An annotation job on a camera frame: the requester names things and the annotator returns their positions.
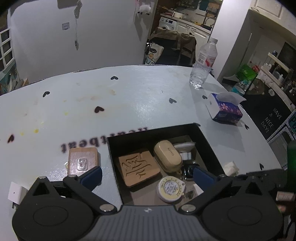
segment cabinet handle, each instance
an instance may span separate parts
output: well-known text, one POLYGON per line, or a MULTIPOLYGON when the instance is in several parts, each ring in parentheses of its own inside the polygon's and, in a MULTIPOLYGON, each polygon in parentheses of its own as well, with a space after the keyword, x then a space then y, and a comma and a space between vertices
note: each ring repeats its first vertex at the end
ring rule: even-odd
POLYGON ((254 7, 251 7, 251 8, 252 8, 252 10, 257 11, 258 13, 260 13, 257 8, 254 8, 254 7))

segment open box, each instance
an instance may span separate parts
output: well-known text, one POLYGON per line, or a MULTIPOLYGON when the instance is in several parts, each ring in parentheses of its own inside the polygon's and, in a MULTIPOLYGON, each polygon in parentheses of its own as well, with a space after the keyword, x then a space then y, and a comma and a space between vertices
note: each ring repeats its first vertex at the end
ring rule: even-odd
MULTIPOLYGON (((192 159, 194 159, 201 167, 207 169, 207 171, 216 176, 219 174, 224 174, 224 171, 216 155, 199 129, 199 124, 196 123, 108 137, 107 143, 110 158, 123 204, 167 205, 167 203, 158 197, 156 187, 163 177, 171 174, 165 173, 157 161, 156 162, 160 168, 160 173, 131 188, 128 188, 125 185, 118 169, 118 158, 120 156, 135 153, 139 150, 149 150, 149 152, 154 157, 154 146, 161 140, 169 140, 172 144, 187 141, 195 142, 195 148, 191 151, 192 159)), ((194 184, 193 181, 184 182, 187 189, 190 189, 194 184)))

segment faucet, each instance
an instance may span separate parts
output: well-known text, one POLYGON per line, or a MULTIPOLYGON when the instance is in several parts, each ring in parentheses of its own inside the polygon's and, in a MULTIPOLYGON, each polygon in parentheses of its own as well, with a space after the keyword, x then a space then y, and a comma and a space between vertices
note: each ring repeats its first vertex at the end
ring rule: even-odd
POLYGON ((206 20, 205 20, 205 23, 204 25, 206 25, 207 21, 209 20, 209 18, 212 18, 212 19, 216 19, 215 17, 211 16, 211 17, 208 17, 206 20))

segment pink flower print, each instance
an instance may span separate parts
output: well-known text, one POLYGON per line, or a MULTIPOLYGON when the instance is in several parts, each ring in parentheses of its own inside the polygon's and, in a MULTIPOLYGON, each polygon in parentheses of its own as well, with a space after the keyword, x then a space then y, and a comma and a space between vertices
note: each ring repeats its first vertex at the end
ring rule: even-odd
POLYGON ((222 104, 222 109, 224 109, 224 110, 227 110, 228 109, 228 106, 227 105, 225 105, 224 103, 222 104))

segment washing machine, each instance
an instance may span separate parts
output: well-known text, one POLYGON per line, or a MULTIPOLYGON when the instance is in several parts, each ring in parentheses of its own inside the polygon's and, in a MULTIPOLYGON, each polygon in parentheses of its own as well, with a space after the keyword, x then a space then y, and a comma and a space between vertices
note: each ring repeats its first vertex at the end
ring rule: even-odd
POLYGON ((177 21, 161 17, 158 26, 163 29, 176 30, 177 21))

